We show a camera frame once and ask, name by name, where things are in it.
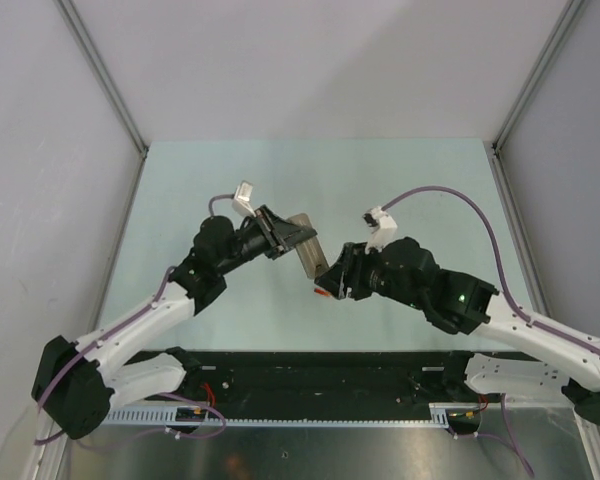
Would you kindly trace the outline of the white remote control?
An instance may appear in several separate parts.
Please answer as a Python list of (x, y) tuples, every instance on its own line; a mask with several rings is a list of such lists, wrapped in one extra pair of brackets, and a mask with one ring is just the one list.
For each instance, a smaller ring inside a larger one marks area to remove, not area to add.
[[(297, 225), (306, 225), (313, 227), (309, 216), (306, 213), (299, 213), (288, 218)], [(315, 268), (318, 265), (327, 265), (328, 261), (320, 245), (319, 239), (315, 236), (313, 239), (305, 241), (296, 248), (298, 258), (303, 266), (306, 276), (310, 280), (315, 280)]]

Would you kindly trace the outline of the green battery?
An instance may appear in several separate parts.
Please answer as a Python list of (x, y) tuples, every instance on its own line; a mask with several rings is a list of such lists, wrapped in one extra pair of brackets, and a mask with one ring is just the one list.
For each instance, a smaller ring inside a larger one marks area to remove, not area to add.
[(321, 276), (323, 275), (326, 271), (328, 270), (328, 266), (327, 265), (318, 265), (315, 268), (315, 276)]

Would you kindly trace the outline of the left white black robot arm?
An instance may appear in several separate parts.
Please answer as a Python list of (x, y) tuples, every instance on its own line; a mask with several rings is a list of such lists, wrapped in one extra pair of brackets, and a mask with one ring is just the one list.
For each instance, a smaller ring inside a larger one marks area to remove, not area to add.
[(129, 314), (76, 340), (58, 335), (41, 354), (31, 396), (59, 432), (79, 440), (98, 428), (109, 412), (152, 396), (187, 400), (201, 376), (186, 366), (179, 350), (132, 363), (152, 340), (200, 314), (226, 290), (226, 276), (259, 256), (275, 260), (316, 237), (309, 225), (284, 219), (267, 206), (240, 225), (209, 216), (200, 225), (184, 260), (169, 267), (157, 291)]

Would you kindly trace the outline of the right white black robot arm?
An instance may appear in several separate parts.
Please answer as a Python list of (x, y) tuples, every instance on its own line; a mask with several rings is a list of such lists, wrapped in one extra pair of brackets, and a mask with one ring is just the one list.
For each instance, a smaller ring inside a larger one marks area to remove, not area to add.
[(447, 334), (489, 338), (557, 368), (568, 378), (561, 392), (576, 413), (600, 426), (600, 338), (528, 311), (475, 276), (441, 268), (416, 240), (380, 251), (347, 243), (315, 283), (338, 300), (377, 294), (421, 311)]

